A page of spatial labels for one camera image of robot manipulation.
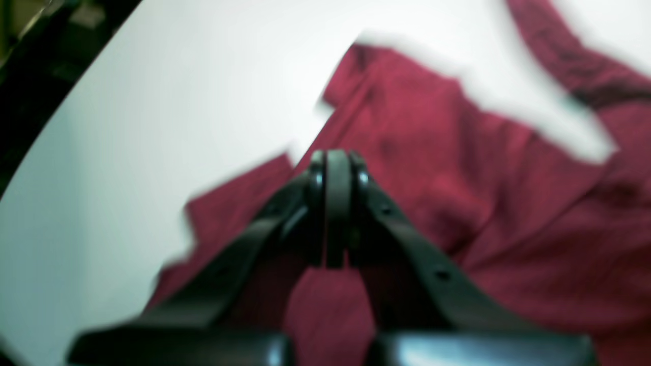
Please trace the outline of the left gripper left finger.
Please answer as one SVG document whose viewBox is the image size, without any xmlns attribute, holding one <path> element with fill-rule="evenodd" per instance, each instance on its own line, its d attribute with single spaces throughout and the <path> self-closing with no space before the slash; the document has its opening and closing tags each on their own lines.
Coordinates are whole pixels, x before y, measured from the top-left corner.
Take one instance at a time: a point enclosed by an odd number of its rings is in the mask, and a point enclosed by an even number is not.
<svg viewBox="0 0 651 366">
<path fill-rule="evenodd" d="M 193 280 L 153 310 L 121 326 L 89 331 L 67 365 L 292 365 L 291 341 L 278 331 L 219 327 L 254 269 L 277 253 L 322 264 L 328 152 L 265 204 L 244 232 Z"/>
</svg>

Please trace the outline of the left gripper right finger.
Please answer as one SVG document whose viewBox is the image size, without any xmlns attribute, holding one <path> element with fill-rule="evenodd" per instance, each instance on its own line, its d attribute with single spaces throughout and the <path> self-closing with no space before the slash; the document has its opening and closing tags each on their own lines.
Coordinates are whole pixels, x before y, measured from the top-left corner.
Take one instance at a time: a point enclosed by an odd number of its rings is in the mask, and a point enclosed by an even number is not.
<svg viewBox="0 0 651 366">
<path fill-rule="evenodd" d="M 596 365 L 585 335 L 506 310 L 411 224 L 354 152 L 339 151 L 339 252 L 376 322 L 365 365 Z"/>
</svg>

